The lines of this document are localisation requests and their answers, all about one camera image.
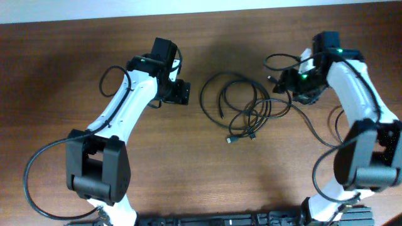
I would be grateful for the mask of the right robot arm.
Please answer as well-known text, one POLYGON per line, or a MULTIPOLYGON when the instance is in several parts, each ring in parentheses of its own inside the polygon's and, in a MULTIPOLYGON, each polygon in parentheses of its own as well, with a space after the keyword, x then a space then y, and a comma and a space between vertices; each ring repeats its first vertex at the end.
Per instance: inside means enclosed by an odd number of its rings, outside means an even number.
POLYGON ((301 104, 334 89, 349 123, 345 139, 332 148, 334 177, 299 210, 271 212, 270 225, 373 225, 371 209, 359 202, 401 183, 401 121, 371 82, 359 50, 340 45, 339 34, 323 31, 296 65, 283 68, 274 92, 291 92, 301 104))

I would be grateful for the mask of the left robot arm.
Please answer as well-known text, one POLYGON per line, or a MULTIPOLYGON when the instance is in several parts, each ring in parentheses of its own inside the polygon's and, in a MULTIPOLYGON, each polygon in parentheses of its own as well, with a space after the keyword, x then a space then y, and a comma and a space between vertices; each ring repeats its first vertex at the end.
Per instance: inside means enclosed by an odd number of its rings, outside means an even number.
POLYGON ((95 206, 93 221, 75 225, 134 225, 137 214, 126 192, 131 179, 126 144, 152 101, 187 105, 190 83, 177 78, 182 54, 174 42, 156 38, 150 53, 122 68, 125 78, 103 113, 85 131, 71 130, 66 145, 67 188, 95 206))

